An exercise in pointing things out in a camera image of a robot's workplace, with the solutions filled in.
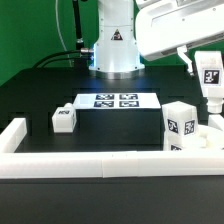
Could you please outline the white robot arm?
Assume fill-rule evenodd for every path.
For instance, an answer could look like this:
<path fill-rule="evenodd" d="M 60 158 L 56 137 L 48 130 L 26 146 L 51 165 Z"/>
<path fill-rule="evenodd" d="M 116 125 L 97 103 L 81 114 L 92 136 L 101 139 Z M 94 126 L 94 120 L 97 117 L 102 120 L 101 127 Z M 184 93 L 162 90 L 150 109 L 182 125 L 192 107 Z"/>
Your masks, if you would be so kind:
<path fill-rule="evenodd" d="M 187 51 L 224 40 L 224 0 L 98 0 L 99 37 L 92 73 L 128 79 L 142 59 L 178 55 L 193 71 Z"/>

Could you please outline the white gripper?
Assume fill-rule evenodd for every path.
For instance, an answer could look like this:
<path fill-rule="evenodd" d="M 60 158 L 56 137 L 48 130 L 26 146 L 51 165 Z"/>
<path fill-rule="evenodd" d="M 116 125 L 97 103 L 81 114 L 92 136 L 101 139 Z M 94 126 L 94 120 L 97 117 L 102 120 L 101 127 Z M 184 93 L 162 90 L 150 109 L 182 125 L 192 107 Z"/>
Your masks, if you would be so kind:
<path fill-rule="evenodd" d="M 177 52 L 193 76 L 188 49 L 224 39 L 224 0 L 136 0 L 136 3 L 137 48 L 148 61 Z"/>

